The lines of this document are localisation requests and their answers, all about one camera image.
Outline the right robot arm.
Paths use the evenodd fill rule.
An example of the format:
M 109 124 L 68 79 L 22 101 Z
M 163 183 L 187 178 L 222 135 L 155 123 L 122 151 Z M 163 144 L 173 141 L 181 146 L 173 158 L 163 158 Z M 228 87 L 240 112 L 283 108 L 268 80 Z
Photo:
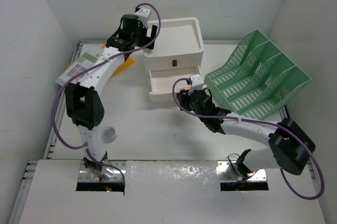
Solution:
M 230 110 L 216 106 L 205 90 L 176 94 L 182 109 L 193 112 L 213 133 L 237 135 L 265 145 L 260 151 L 244 150 L 234 164 L 238 176 L 247 177 L 260 169 L 280 168 L 292 175 L 301 175 L 316 148 L 298 124 L 289 118 L 267 124 L 261 120 L 240 119 Z

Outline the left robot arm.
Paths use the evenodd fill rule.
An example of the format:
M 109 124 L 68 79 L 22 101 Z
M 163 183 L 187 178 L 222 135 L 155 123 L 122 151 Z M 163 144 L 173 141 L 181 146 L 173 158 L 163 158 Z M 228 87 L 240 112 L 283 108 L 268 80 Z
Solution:
M 94 64 L 104 65 L 86 73 L 80 81 L 70 83 L 65 88 L 67 115 L 77 126 L 85 149 L 90 153 L 87 157 L 92 160 L 102 161 L 106 158 L 100 133 L 100 123 L 104 117 L 100 94 L 112 74 L 136 47 L 154 47 L 151 41 L 156 36 L 157 26 L 153 26 L 151 35 L 147 36 L 149 15 L 150 10 L 147 8 L 144 14 L 137 11 L 134 14 L 123 15 L 120 27 L 107 40 Z

